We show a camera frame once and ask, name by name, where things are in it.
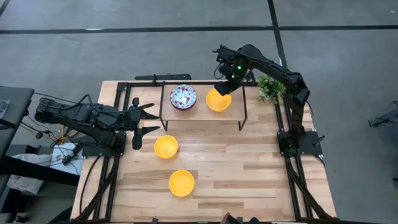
desk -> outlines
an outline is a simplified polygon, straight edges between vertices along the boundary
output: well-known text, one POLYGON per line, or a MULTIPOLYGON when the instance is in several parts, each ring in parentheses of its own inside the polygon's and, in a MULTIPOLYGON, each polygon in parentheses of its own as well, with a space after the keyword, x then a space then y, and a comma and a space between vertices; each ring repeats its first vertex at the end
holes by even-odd
MULTIPOLYGON (((114 105, 117 85, 116 81, 103 82, 99 103, 114 105)), ((111 221, 150 222, 158 218, 160 222, 219 222, 226 212, 243 217, 244 221, 252 217, 260 221, 295 220, 285 161, 277 143, 279 127, 275 106, 259 101, 258 87, 247 86, 245 90, 248 120, 242 131, 238 131, 234 121, 174 121, 167 132, 158 129, 146 135, 139 151, 132 150, 132 134, 127 133, 111 221), (178 154, 168 160, 154 153, 154 143, 163 134, 175 136, 179 143, 178 154), (168 189, 168 179, 177 169, 189 170, 195 178, 195 189, 188 197, 175 197, 168 189)), ((146 110, 159 114, 160 87, 134 87, 130 91, 130 102, 133 97, 139 97, 142 105, 154 103, 155 106, 146 110)), ((280 107, 287 127, 283 103, 280 107)), ((313 128, 309 108, 305 109, 303 120, 307 129, 313 128)), ((141 121, 141 126, 161 124, 160 121, 141 121)), ((81 189, 94 160, 93 157, 84 161, 71 218, 79 214, 81 189)), ((98 189, 102 160, 94 166, 88 179, 83 208, 98 189)), ((314 156, 302 156, 302 161, 309 191, 326 212, 335 215, 323 164, 314 156)), ((300 192, 298 198, 304 217, 300 192)), ((106 192, 100 218, 104 217, 107 199, 106 192)))

plastic bowl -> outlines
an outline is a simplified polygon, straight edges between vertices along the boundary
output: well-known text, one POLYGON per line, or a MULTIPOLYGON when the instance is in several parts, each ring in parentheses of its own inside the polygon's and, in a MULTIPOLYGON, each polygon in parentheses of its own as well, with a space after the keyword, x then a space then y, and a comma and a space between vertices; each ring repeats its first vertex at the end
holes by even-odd
POLYGON ((184 197, 189 195, 194 186, 195 179, 186 170, 177 170, 170 176, 169 189, 175 196, 184 197))
POLYGON ((206 95, 206 104, 213 111, 222 112, 231 104, 231 95, 221 96, 216 89, 210 90, 206 95))
POLYGON ((155 142, 155 153, 163 159, 173 157, 178 151, 178 142, 175 137, 171 135, 164 135, 159 137, 155 142))

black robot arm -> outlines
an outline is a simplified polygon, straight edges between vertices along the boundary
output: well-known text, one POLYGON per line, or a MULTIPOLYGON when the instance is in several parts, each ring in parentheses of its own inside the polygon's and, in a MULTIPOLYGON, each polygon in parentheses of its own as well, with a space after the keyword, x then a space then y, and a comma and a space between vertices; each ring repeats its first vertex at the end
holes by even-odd
POLYGON ((135 98, 128 110, 118 111, 112 106, 91 103, 91 100, 90 103, 65 105, 48 98, 41 98, 35 119, 41 123, 62 124, 92 137, 97 145, 110 149, 118 147, 116 131, 134 131, 132 147, 139 149, 142 146, 143 135, 160 127, 139 128, 140 119, 158 119, 158 117, 144 111, 144 108, 153 104, 143 106, 138 104, 139 100, 135 98))
POLYGON ((292 109, 292 124, 286 139, 289 148, 288 155, 293 156, 302 143, 305 130, 302 126, 305 102, 310 96, 301 74, 291 72, 264 57, 260 50, 251 44, 246 44, 237 51, 223 45, 217 49, 219 71, 226 77, 226 82, 217 83, 215 88, 221 95, 230 94, 242 85, 248 70, 254 68, 281 82, 286 88, 287 99, 292 109))

concrete floor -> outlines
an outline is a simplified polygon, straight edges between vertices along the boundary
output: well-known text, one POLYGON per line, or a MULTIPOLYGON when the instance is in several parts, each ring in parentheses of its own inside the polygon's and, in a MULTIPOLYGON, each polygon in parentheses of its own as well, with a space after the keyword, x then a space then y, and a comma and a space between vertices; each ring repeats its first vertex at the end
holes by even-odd
MULTIPOLYGON (((398 24, 395 0, 275 0, 280 26, 398 24)), ((265 0, 11 0, 0 30, 175 26, 270 26, 265 0)), ((398 129, 371 129, 368 119, 398 100, 398 30, 281 32, 287 64, 312 91, 326 173, 338 216, 396 223, 398 129)), ((69 100, 98 98, 103 80, 153 73, 213 78, 211 53, 244 44, 279 60, 273 31, 126 34, 0 35, 2 85, 26 86, 69 100)), ((34 97, 30 111, 38 103, 34 97)), ((50 144, 18 130, 15 144, 50 144)), ((67 198, 32 202, 32 222, 49 221, 72 204, 67 198)))

wooden table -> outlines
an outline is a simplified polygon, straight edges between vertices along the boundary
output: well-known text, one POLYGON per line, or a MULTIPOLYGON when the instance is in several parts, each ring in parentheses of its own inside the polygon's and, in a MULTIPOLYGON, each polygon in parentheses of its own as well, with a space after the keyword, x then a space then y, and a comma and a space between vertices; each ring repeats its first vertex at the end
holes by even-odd
MULTIPOLYGON (((114 104, 117 84, 117 81, 103 82, 99 103, 114 104)), ((134 87, 130 101, 139 97, 142 105, 155 103, 146 111, 159 114, 160 94, 160 87, 134 87)), ((242 131, 238 131, 233 121, 173 121, 167 132, 158 129, 145 135, 139 151, 132 150, 132 134, 127 133, 111 221, 150 222, 152 218, 158 218, 160 222, 219 222, 226 212, 243 217, 244 221, 252 217, 260 221, 295 220, 285 162, 277 143, 279 128, 275 106, 259 101, 258 95, 258 87, 246 87, 248 120, 242 131), (179 143, 178 154, 167 160, 154 153, 155 140, 163 134, 175 136, 179 143), (188 197, 176 197, 168 189, 169 177, 178 169, 189 170, 195 178, 195 189, 188 197)), ((287 127, 283 104, 280 108, 287 127)), ((303 120, 306 129, 313 128, 309 108, 305 109, 303 120)), ((141 121, 141 126, 161 125, 160 121, 141 121)), ((94 159, 84 161, 72 218, 79 214, 81 189, 94 159)), ((324 210, 334 216, 323 164, 314 156, 302 156, 302 161, 309 191, 324 210)), ((102 158, 88 179, 83 208, 98 189, 101 167, 102 158)), ((304 217, 302 195, 297 191, 304 217)), ((104 217, 107 199, 106 192, 100 218, 104 217)))

